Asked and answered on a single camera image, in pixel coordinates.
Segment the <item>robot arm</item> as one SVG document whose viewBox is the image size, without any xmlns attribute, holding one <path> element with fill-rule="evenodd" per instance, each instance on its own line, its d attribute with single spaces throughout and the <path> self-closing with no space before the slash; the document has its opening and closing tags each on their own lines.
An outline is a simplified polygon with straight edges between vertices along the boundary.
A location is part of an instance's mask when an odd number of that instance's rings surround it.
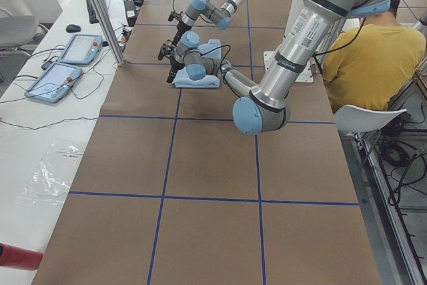
<svg viewBox="0 0 427 285">
<path fill-rule="evenodd" d="M 225 0 L 221 6 L 216 6 L 211 0 L 191 0 L 187 8 L 181 13 L 173 10 L 169 14 L 168 20 L 177 20 L 177 32 L 170 43 L 176 46 L 183 34 L 190 31 L 196 21 L 201 17 L 221 30 L 228 28 L 232 16 L 244 1 L 245 0 Z"/>
<path fill-rule="evenodd" d="M 245 0 L 227 0 L 215 7 L 209 0 L 191 0 L 183 13 L 171 12 L 177 33 L 161 46 L 158 57 L 168 59 L 168 81 L 186 70 L 193 81 L 208 74 L 219 75 L 237 95 L 232 115 L 244 134 L 257 135 L 284 127 L 290 118 L 288 93 L 307 62 L 335 21 L 368 17 L 385 12 L 391 0 L 302 0 L 303 6 L 292 28 L 275 50 L 265 75 L 256 83 L 223 59 L 207 59 L 199 51 L 200 37 L 193 31 L 199 17 L 206 17 L 219 29 L 226 29 L 232 15 Z"/>
</svg>

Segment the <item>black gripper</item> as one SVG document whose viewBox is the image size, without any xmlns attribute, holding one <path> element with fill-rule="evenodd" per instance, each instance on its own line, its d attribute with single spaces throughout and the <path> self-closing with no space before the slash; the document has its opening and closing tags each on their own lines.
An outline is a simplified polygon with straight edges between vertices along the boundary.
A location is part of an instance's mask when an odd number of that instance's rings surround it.
<svg viewBox="0 0 427 285">
<path fill-rule="evenodd" d="M 177 72 L 184 68 L 184 63 L 183 59 L 177 54 L 176 46 L 171 40 L 167 40 L 160 47 L 157 59 L 161 61 L 164 58 L 169 60 L 171 66 L 166 82 L 173 83 Z"/>
<path fill-rule="evenodd" d="M 175 34 L 174 38 L 173 38 L 173 42 L 172 44 L 174 46 L 176 46 L 179 42 L 179 40 L 181 39 L 183 33 L 185 33 L 186 31 L 189 31 L 191 29 L 191 26 L 186 24 L 185 22 L 183 22 L 183 13 L 177 13 L 176 11 L 171 11 L 169 14 L 169 17 L 167 18 L 167 20 L 169 22 L 172 22 L 173 20 L 177 21 L 177 33 Z"/>
</svg>

